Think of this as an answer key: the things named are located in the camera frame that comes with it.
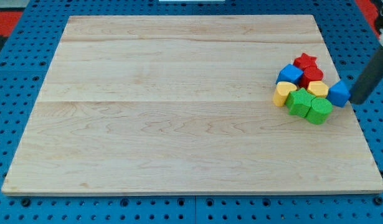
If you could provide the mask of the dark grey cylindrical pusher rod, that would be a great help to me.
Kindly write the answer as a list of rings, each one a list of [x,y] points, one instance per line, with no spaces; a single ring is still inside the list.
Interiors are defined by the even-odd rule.
[[[383,46],[380,45],[350,89],[352,104],[361,105],[383,79]]]

